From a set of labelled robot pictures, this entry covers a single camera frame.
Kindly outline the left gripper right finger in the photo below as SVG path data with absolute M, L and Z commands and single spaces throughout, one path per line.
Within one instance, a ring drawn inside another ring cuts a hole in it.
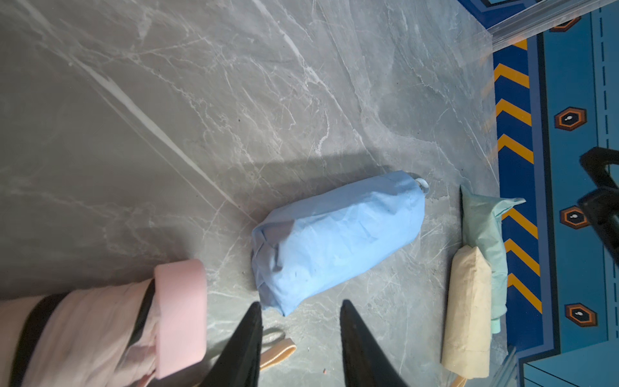
M 340 309 L 345 385 L 407 386 L 350 300 Z

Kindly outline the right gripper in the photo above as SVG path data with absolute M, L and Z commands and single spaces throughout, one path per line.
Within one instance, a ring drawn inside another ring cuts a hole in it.
M 580 157 L 580 165 L 596 189 L 580 198 L 578 207 L 618 264 L 618 184 L 609 172 L 618 166 L 618 151 L 594 147 Z

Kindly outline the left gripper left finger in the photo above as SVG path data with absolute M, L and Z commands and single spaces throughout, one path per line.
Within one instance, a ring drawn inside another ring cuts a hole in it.
M 199 386 L 258 386 L 262 337 L 262 310 L 254 302 Z

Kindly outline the cream umbrella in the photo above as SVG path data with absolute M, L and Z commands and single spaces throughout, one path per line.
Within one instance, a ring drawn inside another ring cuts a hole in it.
M 263 333 L 266 342 L 260 355 L 260 371 L 264 372 L 290 358 L 298 346 L 286 333 L 278 328 L 268 328 Z

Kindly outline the pink umbrella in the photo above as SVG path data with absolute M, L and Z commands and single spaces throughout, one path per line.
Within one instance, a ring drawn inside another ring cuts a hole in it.
M 207 280 L 198 260 L 143 282 L 6 300 L 4 386 L 145 386 L 202 361 Z

